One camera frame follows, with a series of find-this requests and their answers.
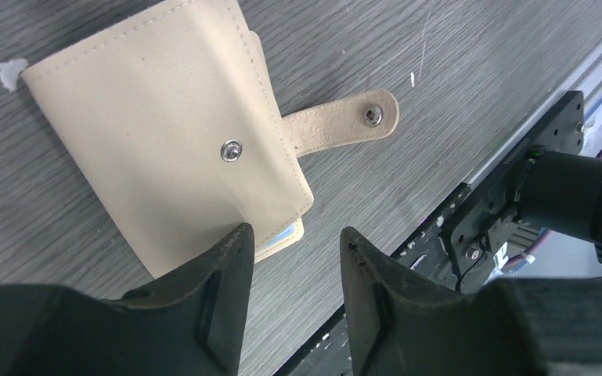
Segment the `beige leather card holder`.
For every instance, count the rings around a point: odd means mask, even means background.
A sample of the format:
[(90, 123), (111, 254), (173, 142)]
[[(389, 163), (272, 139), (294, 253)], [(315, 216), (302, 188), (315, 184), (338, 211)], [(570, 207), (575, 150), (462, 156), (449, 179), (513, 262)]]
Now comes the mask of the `beige leather card holder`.
[(49, 124), (153, 277), (236, 225), (261, 261), (299, 241), (314, 197), (299, 158), (389, 136), (373, 89), (283, 116), (235, 1), (164, 1), (28, 67)]

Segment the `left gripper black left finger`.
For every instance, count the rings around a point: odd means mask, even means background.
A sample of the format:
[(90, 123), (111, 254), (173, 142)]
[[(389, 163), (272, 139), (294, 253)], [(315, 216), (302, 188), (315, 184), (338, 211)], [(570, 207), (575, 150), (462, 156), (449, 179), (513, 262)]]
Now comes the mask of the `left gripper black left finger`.
[(0, 375), (235, 375), (253, 266), (254, 231), (242, 223), (117, 300), (0, 285)]

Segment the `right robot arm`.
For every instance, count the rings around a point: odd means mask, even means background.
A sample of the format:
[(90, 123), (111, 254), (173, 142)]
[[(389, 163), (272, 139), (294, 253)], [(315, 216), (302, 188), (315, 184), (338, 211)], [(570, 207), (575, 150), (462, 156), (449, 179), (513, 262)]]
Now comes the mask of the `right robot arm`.
[(590, 242), (602, 263), (602, 159), (548, 151), (516, 163), (517, 218)]

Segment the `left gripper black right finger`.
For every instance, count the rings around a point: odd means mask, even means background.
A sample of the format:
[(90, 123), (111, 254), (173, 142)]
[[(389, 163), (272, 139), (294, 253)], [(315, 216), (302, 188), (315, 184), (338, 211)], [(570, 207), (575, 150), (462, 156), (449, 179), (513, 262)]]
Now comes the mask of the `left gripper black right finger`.
[(340, 257), (356, 375), (602, 375), (602, 277), (502, 278), (463, 295), (351, 227)]

